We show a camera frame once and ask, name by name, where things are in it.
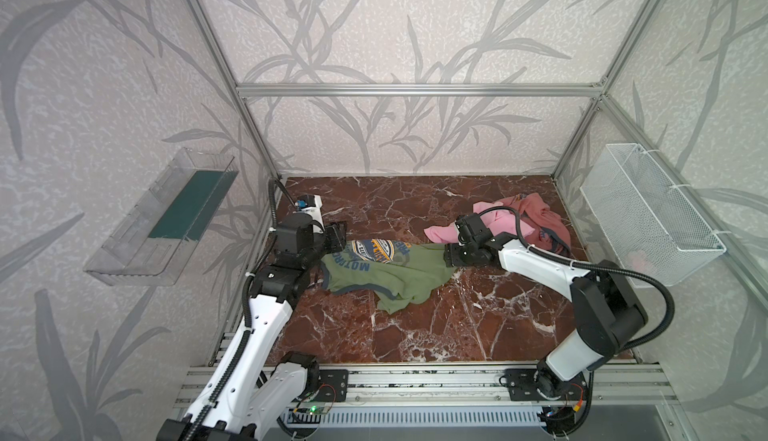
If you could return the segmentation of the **green t-shirt with print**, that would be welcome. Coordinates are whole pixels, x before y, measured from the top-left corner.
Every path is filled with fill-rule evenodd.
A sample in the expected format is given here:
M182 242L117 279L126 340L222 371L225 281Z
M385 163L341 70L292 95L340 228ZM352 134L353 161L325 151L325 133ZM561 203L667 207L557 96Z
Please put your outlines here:
M455 272L444 260L442 244L364 239L349 241L322 258L322 288L332 294L370 290L377 308L389 314L427 301Z

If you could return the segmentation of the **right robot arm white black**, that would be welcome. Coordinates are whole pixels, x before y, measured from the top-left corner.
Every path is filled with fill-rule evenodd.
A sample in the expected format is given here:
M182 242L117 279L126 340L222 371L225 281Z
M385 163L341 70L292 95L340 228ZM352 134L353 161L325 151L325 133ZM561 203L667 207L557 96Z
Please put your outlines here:
M579 265L541 250L519 234L494 235L479 214L455 222L458 241L445 248L455 267L500 267L559 293L571 302L573 331L545 358L533 375L538 393L559 399L583 372L594 370L623 351L648 322L631 283L610 262Z

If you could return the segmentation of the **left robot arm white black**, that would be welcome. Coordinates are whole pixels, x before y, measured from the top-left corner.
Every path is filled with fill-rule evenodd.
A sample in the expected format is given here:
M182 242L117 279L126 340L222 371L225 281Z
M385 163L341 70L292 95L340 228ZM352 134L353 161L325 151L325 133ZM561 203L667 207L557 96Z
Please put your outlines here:
M243 319L220 364L179 420L168 419L160 440L260 440L293 402L321 387L315 356L290 352L267 380L267 358L307 289L311 270L347 242L345 222L324 224L307 208L274 229L271 262L246 276Z

